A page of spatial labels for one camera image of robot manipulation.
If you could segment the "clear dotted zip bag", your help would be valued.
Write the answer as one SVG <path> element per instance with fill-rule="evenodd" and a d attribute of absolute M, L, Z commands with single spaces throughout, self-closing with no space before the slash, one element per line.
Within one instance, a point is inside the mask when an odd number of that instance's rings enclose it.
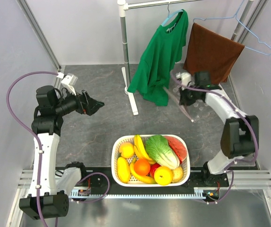
<path fill-rule="evenodd" d="M 183 87 L 180 87 L 178 89 L 178 92 L 179 90 L 182 89 L 182 90 L 185 90 L 187 88 L 183 88 Z M 180 111 L 191 121 L 191 122 L 195 122 L 194 119 L 191 117 L 189 111 L 188 111 L 188 106 L 184 106 L 184 105 L 179 105 L 179 100 L 180 100 L 180 97 L 177 98 L 172 92 L 170 92 L 166 87 L 163 87 L 163 90 L 167 93 L 167 95 L 169 96 L 169 98 L 171 98 L 175 104 L 179 107 Z"/>

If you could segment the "green plastic cabbage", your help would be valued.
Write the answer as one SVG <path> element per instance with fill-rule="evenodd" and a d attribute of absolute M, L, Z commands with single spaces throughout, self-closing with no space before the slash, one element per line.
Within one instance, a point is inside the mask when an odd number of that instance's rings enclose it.
<path fill-rule="evenodd" d="M 174 170 L 179 167 L 180 160 L 162 135 L 153 135 L 145 142 L 145 151 L 150 158 L 161 166 Z"/>

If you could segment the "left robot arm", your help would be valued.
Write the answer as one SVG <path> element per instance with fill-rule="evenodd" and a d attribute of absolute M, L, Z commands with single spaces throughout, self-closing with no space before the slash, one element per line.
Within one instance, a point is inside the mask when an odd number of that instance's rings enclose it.
<path fill-rule="evenodd" d="M 40 87 L 36 91 L 38 106 L 31 125 L 35 134 L 33 176 L 28 195 L 19 201 L 20 209 L 34 220 L 66 216 L 68 196 L 73 188 L 88 181 L 82 162 L 67 164 L 63 175 L 56 179 L 56 153 L 63 116 L 71 112 L 91 116 L 104 106 L 104 102 L 93 99 L 85 90 L 75 94 L 67 91 L 65 96 L 58 97 L 59 92 L 53 86 Z"/>

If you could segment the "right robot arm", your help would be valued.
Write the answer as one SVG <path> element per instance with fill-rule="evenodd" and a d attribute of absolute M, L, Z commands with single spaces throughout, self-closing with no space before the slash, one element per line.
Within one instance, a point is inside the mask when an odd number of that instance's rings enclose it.
<path fill-rule="evenodd" d="M 177 73 L 180 83 L 178 104 L 187 112 L 187 107 L 201 100 L 219 116 L 224 123 L 220 140 L 220 151 L 204 163 L 201 182 L 212 186 L 218 176 L 245 157 L 258 153 L 259 120 L 255 115 L 247 115 L 229 99 L 221 85 L 211 83 L 210 74 L 200 71 L 193 76 L 188 72 Z"/>

